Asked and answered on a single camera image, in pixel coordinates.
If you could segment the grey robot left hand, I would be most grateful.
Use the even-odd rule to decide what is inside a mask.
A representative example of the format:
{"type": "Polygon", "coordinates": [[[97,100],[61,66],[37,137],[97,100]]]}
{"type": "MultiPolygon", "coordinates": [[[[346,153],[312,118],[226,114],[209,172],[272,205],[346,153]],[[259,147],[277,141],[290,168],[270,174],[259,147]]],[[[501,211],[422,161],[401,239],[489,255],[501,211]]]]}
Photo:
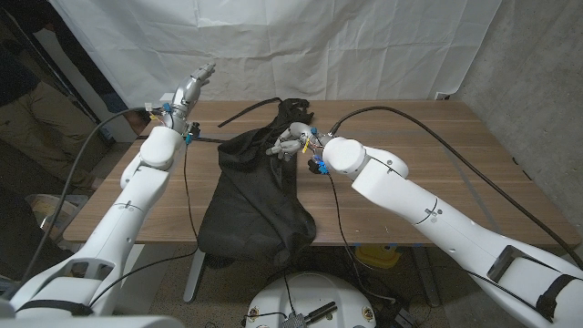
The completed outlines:
{"type": "Polygon", "coordinates": [[[169,104],[163,105],[163,122],[168,128],[179,134],[186,130],[189,113],[197,103],[202,87],[209,83],[215,66],[215,63],[203,65],[179,83],[169,104]]]}

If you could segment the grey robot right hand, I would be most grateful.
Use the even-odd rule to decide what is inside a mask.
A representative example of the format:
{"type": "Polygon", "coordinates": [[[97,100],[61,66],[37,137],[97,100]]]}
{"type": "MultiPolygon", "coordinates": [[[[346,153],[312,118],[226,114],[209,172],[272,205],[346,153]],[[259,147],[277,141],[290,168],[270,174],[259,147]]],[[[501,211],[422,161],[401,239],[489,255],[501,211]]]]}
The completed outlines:
{"type": "Polygon", "coordinates": [[[265,150],[265,153],[289,161],[299,151],[322,149],[330,139],[329,135],[320,133],[317,128],[293,122],[275,139],[274,145],[265,150]]]}

